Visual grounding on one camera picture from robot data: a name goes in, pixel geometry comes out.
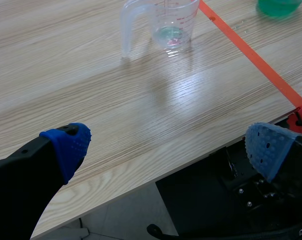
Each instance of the measuring cup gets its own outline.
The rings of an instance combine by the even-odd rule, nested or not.
[[[121,12],[122,51],[131,50],[133,21],[147,14],[153,40],[162,48],[175,49],[191,38],[200,0],[129,0]]]

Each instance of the green container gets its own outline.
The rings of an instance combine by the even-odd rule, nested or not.
[[[258,0],[261,12],[272,17],[283,17],[293,13],[302,0]]]

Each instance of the wood grain surface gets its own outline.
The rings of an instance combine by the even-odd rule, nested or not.
[[[302,5],[277,20],[256,0],[206,2],[302,95]],[[201,12],[179,51],[158,48],[139,18],[123,58],[124,3],[0,0],[0,159],[43,130],[82,122],[92,131],[34,238],[294,109]]]

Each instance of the orange strip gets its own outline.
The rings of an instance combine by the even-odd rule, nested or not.
[[[221,17],[203,0],[199,9],[237,46],[241,52],[263,73],[274,86],[296,107],[302,106],[302,97],[284,81],[284,79],[266,63]]]

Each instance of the bolt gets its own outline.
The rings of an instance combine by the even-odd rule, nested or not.
[[[301,236],[302,235],[302,229],[299,231],[299,236]]]

